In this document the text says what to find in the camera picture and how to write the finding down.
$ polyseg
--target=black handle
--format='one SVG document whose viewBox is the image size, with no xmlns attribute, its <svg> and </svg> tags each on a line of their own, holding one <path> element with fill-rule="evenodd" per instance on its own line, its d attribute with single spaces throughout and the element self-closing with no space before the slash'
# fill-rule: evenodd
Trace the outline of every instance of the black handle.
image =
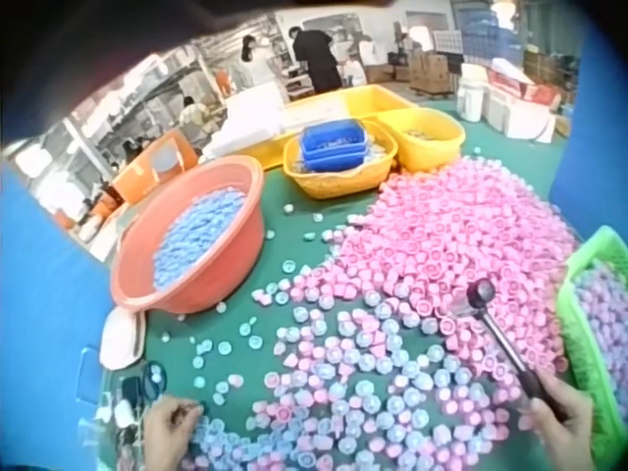
<svg viewBox="0 0 628 471">
<path fill-rule="evenodd" d="M 523 391 L 528 395 L 528 397 L 537 397 L 548 405 L 558 422 L 562 424 L 569 419 L 569 415 L 567 415 L 565 408 L 548 394 L 536 372 L 532 370 L 520 372 L 519 382 L 521 383 L 521 388 L 523 388 Z"/>
</svg>

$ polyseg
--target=orange plastic basin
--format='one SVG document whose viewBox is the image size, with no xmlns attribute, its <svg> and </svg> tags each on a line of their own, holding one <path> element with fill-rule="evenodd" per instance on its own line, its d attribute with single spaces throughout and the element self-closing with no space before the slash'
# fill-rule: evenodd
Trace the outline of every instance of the orange plastic basin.
<svg viewBox="0 0 628 471">
<path fill-rule="evenodd" d="M 114 261 L 111 292 L 135 311 L 159 308 L 190 314 L 225 299 L 248 275 L 264 241 L 260 196 L 264 172 L 252 157 L 218 159 L 176 177 L 138 215 Z M 185 274 L 166 289 L 153 287 L 153 254 L 177 217 L 198 197 L 235 187 L 246 194 L 232 224 Z"/>
</svg>

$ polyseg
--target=green plastic basket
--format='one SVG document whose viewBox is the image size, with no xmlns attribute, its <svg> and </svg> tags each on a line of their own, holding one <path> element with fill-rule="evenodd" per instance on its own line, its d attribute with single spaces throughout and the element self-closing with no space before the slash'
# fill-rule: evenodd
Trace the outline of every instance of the green plastic basket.
<svg viewBox="0 0 628 471">
<path fill-rule="evenodd" d="M 589 268 L 594 259 L 612 263 L 615 270 L 628 279 L 628 248 L 613 229 L 602 226 L 569 257 L 567 275 L 556 300 L 556 312 L 578 388 L 589 393 L 594 401 L 594 459 L 600 468 L 610 468 L 628 445 L 628 432 L 619 415 L 602 353 L 573 285 L 573 279 Z"/>
</svg>

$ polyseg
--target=white cloth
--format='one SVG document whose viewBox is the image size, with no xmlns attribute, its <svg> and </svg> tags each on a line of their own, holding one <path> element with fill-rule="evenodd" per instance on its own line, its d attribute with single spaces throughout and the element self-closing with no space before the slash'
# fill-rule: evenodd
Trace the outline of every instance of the white cloth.
<svg viewBox="0 0 628 471">
<path fill-rule="evenodd" d="M 351 80 L 353 86 L 366 85 L 366 74 L 358 61 L 346 61 L 342 66 L 342 74 L 347 79 L 353 77 Z"/>
<path fill-rule="evenodd" d="M 244 62 L 240 59 L 242 66 L 250 75 L 253 86 L 261 85 L 277 78 L 271 66 L 268 65 L 268 61 L 274 57 L 269 49 L 256 48 L 251 51 L 250 62 Z"/>
</svg>

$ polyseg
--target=tool with black handle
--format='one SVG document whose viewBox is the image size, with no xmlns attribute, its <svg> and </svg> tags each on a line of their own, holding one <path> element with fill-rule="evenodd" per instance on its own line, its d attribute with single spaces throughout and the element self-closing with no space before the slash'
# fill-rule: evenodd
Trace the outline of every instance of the tool with black handle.
<svg viewBox="0 0 628 471">
<path fill-rule="evenodd" d="M 466 295 L 455 299 L 449 310 L 455 317 L 472 316 L 474 319 L 482 322 L 516 370 L 521 388 L 525 394 L 528 397 L 541 399 L 551 409 L 558 422 L 565 422 L 569 416 L 564 407 L 548 394 L 539 379 L 539 375 L 526 366 L 512 343 L 510 343 L 495 322 L 495 319 L 489 315 L 487 306 L 495 298 L 495 295 L 495 285 L 490 280 L 483 278 L 469 285 Z"/>
</svg>

